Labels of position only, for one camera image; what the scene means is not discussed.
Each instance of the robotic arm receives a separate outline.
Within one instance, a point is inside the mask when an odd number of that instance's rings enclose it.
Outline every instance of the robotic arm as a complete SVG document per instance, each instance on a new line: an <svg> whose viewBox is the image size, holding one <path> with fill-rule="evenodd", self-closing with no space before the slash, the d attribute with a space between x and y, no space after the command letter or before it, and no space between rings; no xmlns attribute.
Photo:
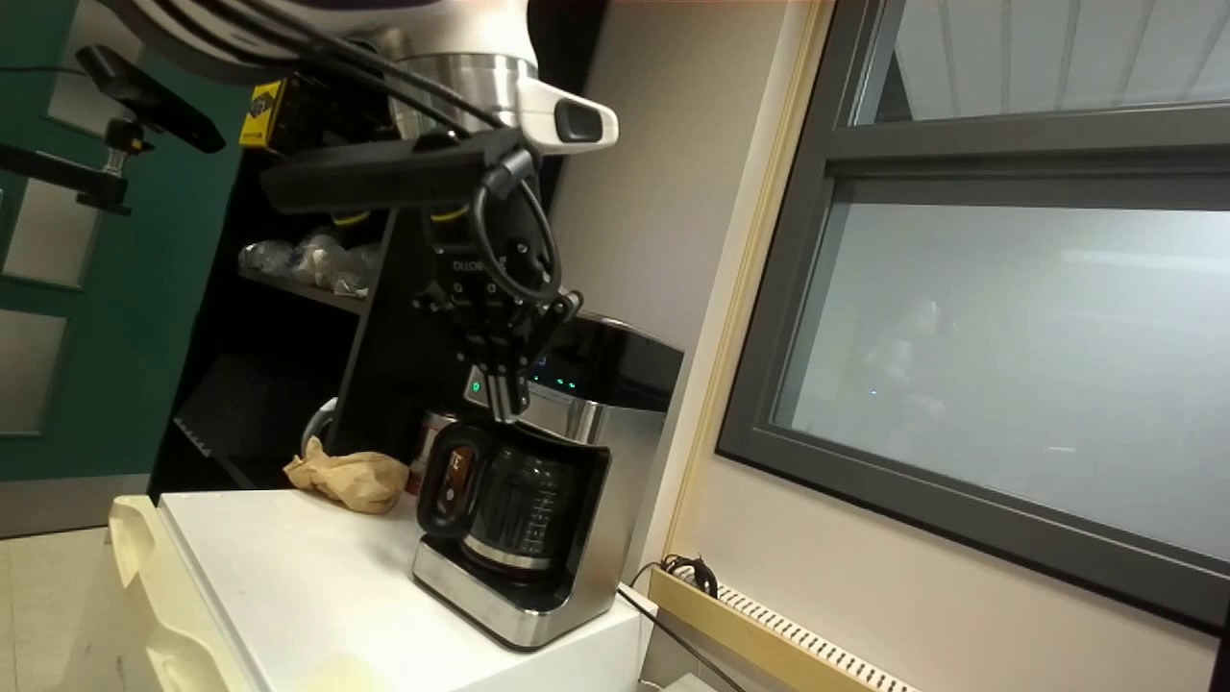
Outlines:
<svg viewBox="0 0 1230 692"><path fill-rule="evenodd" d="M519 128L539 155L618 137L610 109L544 83L528 0L104 0L148 46L217 82L302 64L384 82L404 137Z"/></svg>
<svg viewBox="0 0 1230 692"><path fill-rule="evenodd" d="M440 278L413 308L486 373L487 411L581 312L562 287L539 156L618 137L610 109L544 83L528 0L104 0L148 46L217 82L331 73L389 91L401 144L310 151L266 191L282 210L417 209Z"/></svg>

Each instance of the white wall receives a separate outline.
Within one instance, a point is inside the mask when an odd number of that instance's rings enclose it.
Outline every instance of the white wall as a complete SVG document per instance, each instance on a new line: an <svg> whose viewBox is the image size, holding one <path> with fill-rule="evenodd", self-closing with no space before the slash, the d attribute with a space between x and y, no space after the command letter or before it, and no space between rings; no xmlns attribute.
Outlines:
<svg viewBox="0 0 1230 692"><path fill-rule="evenodd" d="M688 349L644 511L645 554L708 554L920 688L1202 688L1211 638L710 452L774 227L756 205L782 186L805 5L610 0L590 98L617 105L627 135L568 165L555 224L565 278L596 312Z"/></svg>

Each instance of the window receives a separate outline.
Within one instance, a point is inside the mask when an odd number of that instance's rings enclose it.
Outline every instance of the window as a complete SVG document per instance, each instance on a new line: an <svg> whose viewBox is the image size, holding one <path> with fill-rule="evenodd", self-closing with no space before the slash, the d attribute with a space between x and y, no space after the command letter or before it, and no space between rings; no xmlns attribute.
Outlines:
<svg viewBox="0 0 1230 692"><path fill-rule="evenodd" d="M719 451L1218 632L1227 98L1227 0L837 5Z"/></svg>

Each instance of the cabinet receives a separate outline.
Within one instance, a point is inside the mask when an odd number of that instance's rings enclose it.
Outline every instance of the cabinet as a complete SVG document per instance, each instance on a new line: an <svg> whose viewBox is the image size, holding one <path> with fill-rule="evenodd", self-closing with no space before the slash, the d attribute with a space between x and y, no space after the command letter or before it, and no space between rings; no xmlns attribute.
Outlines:
<svg viewBox="0 0 1230 692"><path fill-rule="evenodd" d="M539 73L586 91L606 0L532 0ZM460 404L464 368L445 338L408 304L431 279L417 210L373 210L346 238L380 247L364 299L237 269L259 238L303 238L331 218L278 215L263 196L273 155L246 155L228 227L198 314L179 404L161 435L149 496L193 487L284 487L282 465L302 451L310 411L339 396L326 446L417 459L423 417ZM550 205L558 162L544 172Z"/></svg>

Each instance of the coffee maker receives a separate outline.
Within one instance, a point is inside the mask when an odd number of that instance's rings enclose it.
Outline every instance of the coffee maker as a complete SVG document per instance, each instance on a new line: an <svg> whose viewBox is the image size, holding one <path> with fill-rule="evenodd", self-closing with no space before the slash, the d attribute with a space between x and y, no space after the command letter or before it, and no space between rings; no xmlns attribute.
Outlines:
<svg viewBox="0 0 1230 692"><path fill-rule="evenodd" d="M532 367L519 422L486 378L427 442L417 579L517 649L601 619L618 587L682 349L574 318Z"/></svg>

